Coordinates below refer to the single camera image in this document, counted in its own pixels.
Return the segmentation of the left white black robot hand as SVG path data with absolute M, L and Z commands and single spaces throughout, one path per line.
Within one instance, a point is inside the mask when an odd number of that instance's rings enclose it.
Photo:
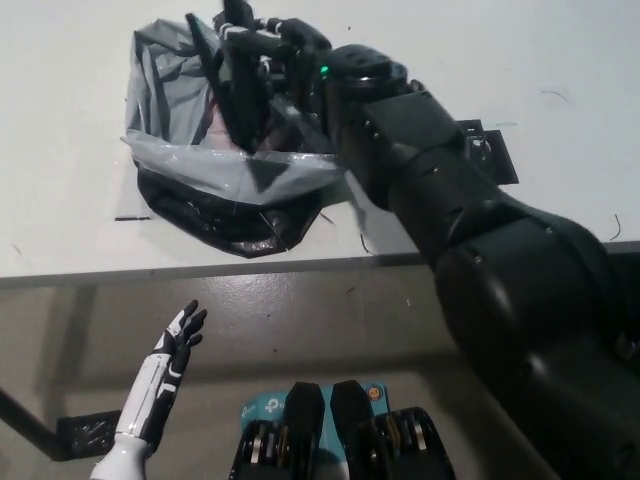
M 191 349 L 199 344 L 207 316 L 196 300 L 178 312 L 144 359 L 122 409 L 116 432 L 156 450 L 177 397 Z

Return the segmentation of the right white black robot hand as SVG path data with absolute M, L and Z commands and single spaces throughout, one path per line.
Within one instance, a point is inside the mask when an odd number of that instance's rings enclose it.
M 246 1 L 225 1 L 213 23 L 219 50 L 210 84 L 235 146 L 257 151 L 278 98 L 320 115 L 324 61 L 332 50 L 323 34 L 297 18 L 257 18 Z

